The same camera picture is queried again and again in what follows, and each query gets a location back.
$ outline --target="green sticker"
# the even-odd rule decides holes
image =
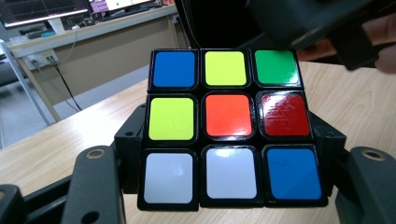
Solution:
[[[295,84],[299,81],[293,54],[288,50],[258,50],[257,76],[262,84]]]

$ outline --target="blue sticker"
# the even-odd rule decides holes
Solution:
[[[156,87],[188,88],[195,83],[195,55],[190,51],[159,52],[155,56]]]
[[[314,152],[277,148],[267,152],[271,189],[279,200],[318,200],[322,193]]]

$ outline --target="bolt hole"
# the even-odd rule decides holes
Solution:
[[[99,159],[105,155],[105,151],[103,149],[94,149],[89,151],[85,156],[88,159]]]
[[[81,223],[91,224],[94,223],[99,218],[99,213],[90,212],[85,214],[85,216],[81,219]]]
[[[132,135],[134,135],[134,132],[127,132],[125,135],[132,136]]]
[[[368,159],[374,160],[374,161],[384,161],[385,160],[385,156],[372,151],[372,150],[363,150],[362,152],[363,156],[367,157]]]

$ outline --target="floor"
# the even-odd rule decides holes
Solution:
[[[75,99],[82,109],[87,108],[144,80],[148,77],[148,73],[149,66],[147,65],[77,95]],[[44,103],[39,99],[35,88],[30,82],[29,88],[32,90],[40,107],[44,110],[47,118],[50,119],[50,112],[44,107]],[[70,105],[73,105],[73,101],[68,100],[68,102]],[[62,102],[54,106],[61,119],[77,113],[70,105]],[[0,87],[0,148],[10,146],[46,127],[45,121],[41,118],[18,81]]]

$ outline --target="desk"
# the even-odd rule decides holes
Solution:
[[[396,157],[396,76],[362,68],[301,63],[308,106],[347,136],[346,149],[375,147]],[[0,150],[0,184],[24,195],[71,175],[78,153],[110,145],[134,109],[145,102],[147,81]],[[335,190],[324,208],[204,209],[196,213],[142,212],[125,195],[128,223],[338,223]]]
[[[7,46],[32,81],[49,112],[58,121],[60,118],[53,106],[62,102],[63,97],[38,71],[29,70],[23,57],[54,49],[61,60],[59,67],[64,79],[71,92],[77,95],[149,64],[149,54],[153,49],[178,48],[171,16],[175,13],[177,10],[174,5],[160,7],[99,22],[76,31],[67,31],[63,35]],[[43,67],[42,70],[62,92],[67,93],[52,66]]]

